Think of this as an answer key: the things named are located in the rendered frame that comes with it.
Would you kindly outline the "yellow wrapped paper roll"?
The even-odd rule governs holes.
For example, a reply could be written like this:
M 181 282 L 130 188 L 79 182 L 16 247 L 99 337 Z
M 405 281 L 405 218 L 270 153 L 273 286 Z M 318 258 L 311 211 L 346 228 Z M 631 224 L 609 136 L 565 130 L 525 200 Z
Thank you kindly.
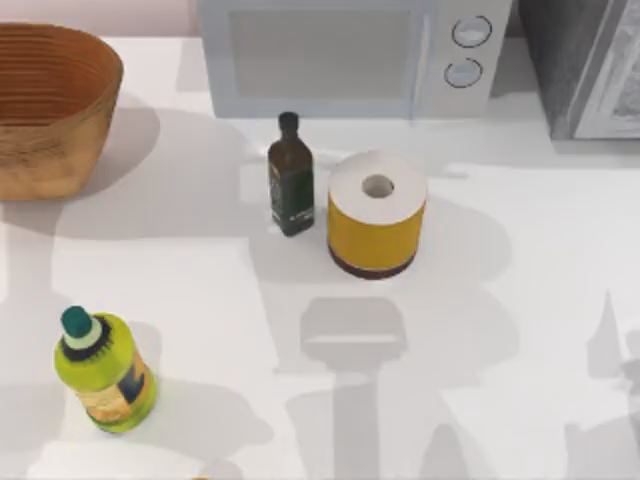
M 380 151 L 345 158 L 328 184 L 331 257 L 359 278 L 399 274 L 418 251 L 426 205 L 426 178 L 408 161 Z

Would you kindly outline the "dark green glass bottle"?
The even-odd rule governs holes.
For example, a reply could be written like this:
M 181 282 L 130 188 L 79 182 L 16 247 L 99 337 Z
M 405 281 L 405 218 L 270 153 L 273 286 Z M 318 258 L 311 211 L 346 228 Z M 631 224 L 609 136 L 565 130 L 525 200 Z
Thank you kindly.
M 311 228 L 315 220 L 313 154 L 299 136 L 299 115 L 278 116 L 280 138 L 268 150 L 268 177 L 274 222 L 286 237 Z

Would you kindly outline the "microwave door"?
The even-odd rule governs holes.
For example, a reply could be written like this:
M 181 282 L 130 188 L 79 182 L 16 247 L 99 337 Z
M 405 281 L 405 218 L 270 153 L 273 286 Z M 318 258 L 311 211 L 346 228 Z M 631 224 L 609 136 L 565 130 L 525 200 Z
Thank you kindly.
M 407 118 L 426 0 L 197 0 L 221 118 Z

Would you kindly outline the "microwave knob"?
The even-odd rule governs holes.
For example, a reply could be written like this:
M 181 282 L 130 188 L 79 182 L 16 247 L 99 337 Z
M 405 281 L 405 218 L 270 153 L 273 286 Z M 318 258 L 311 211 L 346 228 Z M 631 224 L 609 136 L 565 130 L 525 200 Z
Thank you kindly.
M 489 40 L 492 31 L 489 19 L 477 15 L 458 20 L 452 28 L 452 39 L 461 48 L 477 48 Z
M 464 58 L 450 63 L 444 70 L 444 80 L 455 89 L 469 88 L 480 81 L 484 73 L 483 66 L 475 59 Z

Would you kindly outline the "lime green plastic bottle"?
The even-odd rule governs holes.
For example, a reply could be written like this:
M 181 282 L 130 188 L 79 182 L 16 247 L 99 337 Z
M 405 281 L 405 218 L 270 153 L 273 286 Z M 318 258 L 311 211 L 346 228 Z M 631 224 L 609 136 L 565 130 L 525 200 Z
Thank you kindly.
M 73 305 L 60 317 L 54 367 L 91 421 L 109 433 L 137 427 L 153 409 L 157 384 L 128 324 L 106 312 Z

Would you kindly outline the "pale microwave oven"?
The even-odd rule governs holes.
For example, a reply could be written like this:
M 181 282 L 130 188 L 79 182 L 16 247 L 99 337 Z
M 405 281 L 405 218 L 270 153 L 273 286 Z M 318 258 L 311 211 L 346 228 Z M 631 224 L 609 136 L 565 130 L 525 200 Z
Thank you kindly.
M 220 118 L 469 118 L 512 0 L 197 0 Z

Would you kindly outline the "brown woven basket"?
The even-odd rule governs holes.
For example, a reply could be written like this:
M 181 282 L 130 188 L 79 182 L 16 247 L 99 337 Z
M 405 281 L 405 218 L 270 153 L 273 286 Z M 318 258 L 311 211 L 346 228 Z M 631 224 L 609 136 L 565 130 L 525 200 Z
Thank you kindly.
M 124 65 L 97 36 L 0 22 L 0 201 L 77 194 L 105 146 Z

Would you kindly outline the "grey cabinet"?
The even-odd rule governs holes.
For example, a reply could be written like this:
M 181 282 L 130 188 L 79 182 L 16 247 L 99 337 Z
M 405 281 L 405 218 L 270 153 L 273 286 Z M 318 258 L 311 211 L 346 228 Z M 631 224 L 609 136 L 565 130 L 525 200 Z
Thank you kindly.
M 519 0 L 554 140 L 640 140 L 640 0 Z

